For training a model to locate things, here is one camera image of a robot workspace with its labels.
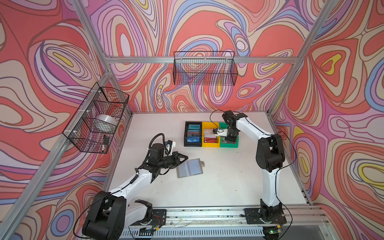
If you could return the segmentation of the silver tape roll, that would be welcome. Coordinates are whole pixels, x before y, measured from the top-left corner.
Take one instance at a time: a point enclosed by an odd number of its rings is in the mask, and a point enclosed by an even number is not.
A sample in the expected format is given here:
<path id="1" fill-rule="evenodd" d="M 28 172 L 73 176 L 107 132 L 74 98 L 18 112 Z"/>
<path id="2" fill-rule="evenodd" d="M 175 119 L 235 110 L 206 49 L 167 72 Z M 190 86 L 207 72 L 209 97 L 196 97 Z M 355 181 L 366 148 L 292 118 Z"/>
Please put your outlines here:
<path id="1" fill-rule="evenodd" d="M 108 123 L 110 125 L 114 125 L 114 126 L 117 126 L 118 125 L 118 122 L 117 120 L 110 116 L 110 115 L 105 115 L 105 114 L 100 114 L 96 117 L 97 120 L 100 120 L 102 122 L 105 122 L 105 123 Z"/>

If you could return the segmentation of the black plastic bin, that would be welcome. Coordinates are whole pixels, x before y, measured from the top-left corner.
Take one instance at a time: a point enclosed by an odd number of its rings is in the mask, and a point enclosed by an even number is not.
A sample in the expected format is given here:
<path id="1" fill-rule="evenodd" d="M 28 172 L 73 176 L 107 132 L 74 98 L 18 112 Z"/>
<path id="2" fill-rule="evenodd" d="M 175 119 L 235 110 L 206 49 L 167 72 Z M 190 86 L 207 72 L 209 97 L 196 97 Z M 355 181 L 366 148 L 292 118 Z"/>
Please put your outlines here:
<path id="1" fill-rule="evenodd" d="M 185 122 L 184 146 L 202 147 L 203 145 L 203 123 Z"/>

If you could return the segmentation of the red cards in yellow bin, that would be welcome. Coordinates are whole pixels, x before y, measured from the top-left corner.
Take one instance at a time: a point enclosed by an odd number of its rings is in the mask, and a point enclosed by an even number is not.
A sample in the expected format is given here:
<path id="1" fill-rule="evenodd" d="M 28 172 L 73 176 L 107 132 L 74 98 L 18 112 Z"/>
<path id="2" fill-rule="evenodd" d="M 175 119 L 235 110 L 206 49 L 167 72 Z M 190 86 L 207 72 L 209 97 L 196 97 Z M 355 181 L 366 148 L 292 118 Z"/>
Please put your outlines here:
<path id="1" fill-rule="evenodd" d="M 218 143 L 218 137 L 213 134 L 213 129 L 204 129 L 204 143 Z"/>

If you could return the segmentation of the green plastic bin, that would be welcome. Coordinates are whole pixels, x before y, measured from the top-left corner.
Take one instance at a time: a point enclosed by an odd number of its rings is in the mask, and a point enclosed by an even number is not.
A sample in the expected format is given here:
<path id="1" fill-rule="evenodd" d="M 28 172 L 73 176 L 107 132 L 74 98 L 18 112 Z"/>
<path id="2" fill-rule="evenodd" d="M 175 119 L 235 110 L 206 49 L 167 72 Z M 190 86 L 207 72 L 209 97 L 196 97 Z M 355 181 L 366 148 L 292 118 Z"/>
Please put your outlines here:
<path id="1" fill-rule="evenodd" d="M 219 122 L 219 127 L 221 129 L 227 129 L 228 125 L 224 122 Z M 221 142 L 220 142 L 220 147 L 221 148 L 238 148 L 239 147 L 239 136 L 237 136 L 236 142 L 228 142 L 225 137 L 221 137 Z"/>

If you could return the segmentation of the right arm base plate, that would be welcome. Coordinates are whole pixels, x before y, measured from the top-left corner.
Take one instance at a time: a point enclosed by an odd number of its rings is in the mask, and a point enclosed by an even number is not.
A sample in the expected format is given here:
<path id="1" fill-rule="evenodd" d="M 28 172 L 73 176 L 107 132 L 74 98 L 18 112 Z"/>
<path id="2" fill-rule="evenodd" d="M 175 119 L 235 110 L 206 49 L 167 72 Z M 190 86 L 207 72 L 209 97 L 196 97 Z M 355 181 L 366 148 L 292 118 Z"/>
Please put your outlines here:
<path id="1" fill-rule="evenodd" d="M 281 209 L 245 208 L 242 217 L 246 218 L 249 225 L 284 225 L 287 223 L 285 214 Z"/>

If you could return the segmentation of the grey card holder wallet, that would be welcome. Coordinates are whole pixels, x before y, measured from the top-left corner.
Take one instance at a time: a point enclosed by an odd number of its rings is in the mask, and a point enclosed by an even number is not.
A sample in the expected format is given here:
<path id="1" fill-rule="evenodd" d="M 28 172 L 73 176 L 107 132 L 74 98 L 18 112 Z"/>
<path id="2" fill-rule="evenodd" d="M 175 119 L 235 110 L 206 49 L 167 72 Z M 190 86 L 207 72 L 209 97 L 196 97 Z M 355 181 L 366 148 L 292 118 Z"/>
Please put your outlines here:
<path id="1" fill-rule="evenodd" d="M 177 178 L 185 178 L 203 174 L 205 163 L 200 159 L 188 159 L 177 167 Z"/>

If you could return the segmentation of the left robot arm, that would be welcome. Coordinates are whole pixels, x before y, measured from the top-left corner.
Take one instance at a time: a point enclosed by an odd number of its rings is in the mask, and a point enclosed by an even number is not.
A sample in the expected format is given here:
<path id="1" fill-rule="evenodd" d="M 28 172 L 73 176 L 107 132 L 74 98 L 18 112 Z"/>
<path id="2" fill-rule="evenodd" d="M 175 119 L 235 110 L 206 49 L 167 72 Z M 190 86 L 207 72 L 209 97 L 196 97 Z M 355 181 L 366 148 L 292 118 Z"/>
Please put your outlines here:
<path id="1" fill-rule="evenodd" d="M 143 163 L 135 174 L 109 192 L 100 191 L 84 210 L 86 218 L 80 239 L 117 240 L 124 229 L 133 224 L 144 226 L 142 233 L 153 234 L 165 225 L 165 218 L 154 213 L 152 203 L 134 200 L 144 188 L 188 160 L 188 156 L 174 150 L 175 142 L 165 140 L 165 135 L 155 135 L 148 147 Z"/>

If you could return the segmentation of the small black device in basket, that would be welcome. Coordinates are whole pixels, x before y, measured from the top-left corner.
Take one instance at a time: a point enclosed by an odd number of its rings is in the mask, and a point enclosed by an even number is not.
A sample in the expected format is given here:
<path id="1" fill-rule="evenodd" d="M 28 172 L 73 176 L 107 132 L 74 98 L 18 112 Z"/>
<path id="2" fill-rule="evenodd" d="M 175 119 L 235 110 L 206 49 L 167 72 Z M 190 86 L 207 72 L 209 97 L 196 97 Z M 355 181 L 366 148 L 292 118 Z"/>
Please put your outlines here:
<path id="1" fill-rule="evenodd" d="M 103 145 L 108 146 L 110 144 L 110 137 L 107 135 L 103 136 Z"/>

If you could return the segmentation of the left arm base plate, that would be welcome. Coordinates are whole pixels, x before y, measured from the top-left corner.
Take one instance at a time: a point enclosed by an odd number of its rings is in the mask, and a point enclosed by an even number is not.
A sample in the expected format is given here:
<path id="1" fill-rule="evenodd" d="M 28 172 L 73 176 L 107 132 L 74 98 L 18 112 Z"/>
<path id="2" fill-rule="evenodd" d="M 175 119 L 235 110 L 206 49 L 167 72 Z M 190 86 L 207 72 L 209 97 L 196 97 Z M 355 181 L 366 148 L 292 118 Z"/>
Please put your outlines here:
<path id="1" fill-rule="evenodd" d="M 160 227 L 166 224 L 167 210 L 166 209 L 155 209 L 152 213 L 143 220 L 136 221 L 132 226 L 152 226 Z"/>

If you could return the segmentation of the yellow plastic bin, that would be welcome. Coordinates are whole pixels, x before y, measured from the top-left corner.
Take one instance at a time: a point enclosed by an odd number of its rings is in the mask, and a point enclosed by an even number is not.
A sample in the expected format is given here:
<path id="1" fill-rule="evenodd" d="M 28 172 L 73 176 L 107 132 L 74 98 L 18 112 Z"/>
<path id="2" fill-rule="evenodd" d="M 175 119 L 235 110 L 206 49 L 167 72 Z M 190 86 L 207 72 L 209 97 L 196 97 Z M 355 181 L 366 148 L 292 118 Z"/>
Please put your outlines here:
<path id="1" fill-rule="evenodd" d="M 220 147 L 220 137 L 216 136 L 213 133 L 214 129 L 219 128 L 219 123 L 212 122 L 203 122 L 203 148 L 219 148 Z"/>

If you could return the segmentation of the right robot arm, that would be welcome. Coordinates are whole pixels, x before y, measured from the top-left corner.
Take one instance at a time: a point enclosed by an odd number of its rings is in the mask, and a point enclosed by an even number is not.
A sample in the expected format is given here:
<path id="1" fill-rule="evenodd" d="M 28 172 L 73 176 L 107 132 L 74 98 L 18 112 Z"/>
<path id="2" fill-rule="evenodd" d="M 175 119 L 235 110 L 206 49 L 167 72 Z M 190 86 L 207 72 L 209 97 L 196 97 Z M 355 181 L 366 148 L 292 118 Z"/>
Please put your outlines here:
<path id="1" fill-rule="evenodd" d="M 228 127 L 220 136 L 226 141 L 235 142 L 242 132 L 257 143 L 256 162 L 263 176 L 263 195 L 258 213 L 260 221 L 265 224 L 285 224 L 287 221 L 279 197 L 280 169 L 286 160 L 282 136 L 257 126 L 244 113 L 225 111 L 222 117 Z"/>

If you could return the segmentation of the blue cards in black bin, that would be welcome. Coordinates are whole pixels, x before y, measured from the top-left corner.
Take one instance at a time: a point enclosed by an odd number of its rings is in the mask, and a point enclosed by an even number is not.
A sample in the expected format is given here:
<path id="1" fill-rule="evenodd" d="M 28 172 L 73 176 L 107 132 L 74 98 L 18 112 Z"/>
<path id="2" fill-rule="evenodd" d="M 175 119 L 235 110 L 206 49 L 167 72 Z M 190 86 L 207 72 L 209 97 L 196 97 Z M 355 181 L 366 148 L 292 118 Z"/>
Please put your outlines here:
<path id="1" fill-rule="evenodd" d="M 186 142 L 187 143 L 200 143 L 200 130 L 201 127 L 198 124 L 189 124 L 187 128 L 187 137 Z"/>

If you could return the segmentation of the aluminium front rail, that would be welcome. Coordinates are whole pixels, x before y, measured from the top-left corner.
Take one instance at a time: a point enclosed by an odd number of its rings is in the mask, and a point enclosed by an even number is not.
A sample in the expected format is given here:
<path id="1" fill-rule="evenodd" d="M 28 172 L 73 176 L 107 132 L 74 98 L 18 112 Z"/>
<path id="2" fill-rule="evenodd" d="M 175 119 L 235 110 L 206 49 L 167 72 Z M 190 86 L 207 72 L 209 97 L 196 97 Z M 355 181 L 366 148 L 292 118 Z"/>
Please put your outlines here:
<path id="1" fill-rule="evenodd" d="M 261 240 L 336 240 L 331 222 L 320 207 L 289 206 L 284 208 L 284 225 L 249 225 L 242 217 L 245 208 L 172 207 L 166 209 L 166 224 L 153 234 L 142 233 L 144 226 L 130 226 L 117 240 L 181 240 L 202 238 L 258 238 Z"/>

